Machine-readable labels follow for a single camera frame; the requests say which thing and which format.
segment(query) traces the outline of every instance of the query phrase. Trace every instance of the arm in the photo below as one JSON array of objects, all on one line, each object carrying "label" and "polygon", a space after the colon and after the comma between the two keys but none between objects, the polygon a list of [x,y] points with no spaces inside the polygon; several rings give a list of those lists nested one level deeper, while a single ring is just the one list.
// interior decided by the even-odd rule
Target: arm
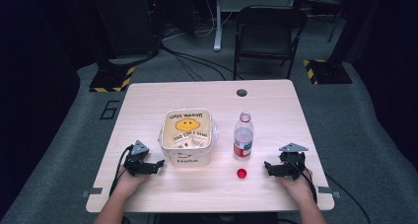
[{"label": "arm", "polygon": [[121,223],[123,218],[123,207],[126,200],[138,188],[139,185],[149,179],[150,175],[132,177],[129,173],[123,172],[117,181],[116,188],[99,213],[95,224]]},{"label": "arm", "polygon": [[[309,177],[309,173],[311,174],[312,172],[306,169],[304,173]],[[276,180],[287,189],[296,204],[298,204],[303,224],[326,224],[325,218],[314,202],[310,185],[305,178],[300,176],[292,181],[283,177],[276,177]]]}]

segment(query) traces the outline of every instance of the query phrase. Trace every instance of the person's left hand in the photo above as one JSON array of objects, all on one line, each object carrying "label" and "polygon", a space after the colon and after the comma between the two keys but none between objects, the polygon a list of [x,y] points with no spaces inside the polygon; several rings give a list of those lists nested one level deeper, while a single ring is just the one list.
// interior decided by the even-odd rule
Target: person's left hand
[{"label": "person's left hand", "polygon": [[127,199],[135,190],[138,188],[139,185],[146,182],[151,175],[137,175],[137,177],[133,177],[128,173],[128,171],[124,171],[125,169],[123,166],[120,166],[118,175],[123,173],[119,180],[117,180],[117,185],[114,188],[112,195],[118,195],[122,198]]}]

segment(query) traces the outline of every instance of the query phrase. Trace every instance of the bottle label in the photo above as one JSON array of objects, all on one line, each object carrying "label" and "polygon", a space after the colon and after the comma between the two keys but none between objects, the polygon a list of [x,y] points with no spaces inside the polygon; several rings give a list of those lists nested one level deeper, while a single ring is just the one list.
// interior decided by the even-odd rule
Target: bottle label
[{"label": "bottle label", "polygon": [[235,139],[234,142],[234,153],[238,157],[247,157],[251,153],[252,141],[247,143],[239,142],[239,140]]}]

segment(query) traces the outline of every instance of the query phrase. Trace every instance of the clear bottle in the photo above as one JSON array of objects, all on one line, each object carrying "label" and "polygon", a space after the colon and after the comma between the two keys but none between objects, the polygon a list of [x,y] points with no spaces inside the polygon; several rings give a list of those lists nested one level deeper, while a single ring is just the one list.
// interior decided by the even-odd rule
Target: clear bottle
[{"label": "clear bottle", "polygon": [[251,154],[254,126],[251,122],[251,114],[242,112],[234,131],[234,154],[239,159],[249,158]]}]

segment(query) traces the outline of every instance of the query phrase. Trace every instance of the round black hole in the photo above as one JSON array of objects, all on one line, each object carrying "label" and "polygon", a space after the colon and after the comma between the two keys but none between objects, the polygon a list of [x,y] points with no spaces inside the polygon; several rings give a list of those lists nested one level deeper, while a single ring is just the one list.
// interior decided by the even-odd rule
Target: round black hole
[{"label": "round black hole", "polygon": [[237,90],[237,95],[240,97],[245,97],[246,96],[246,90],[245,89],[238,89]]}]

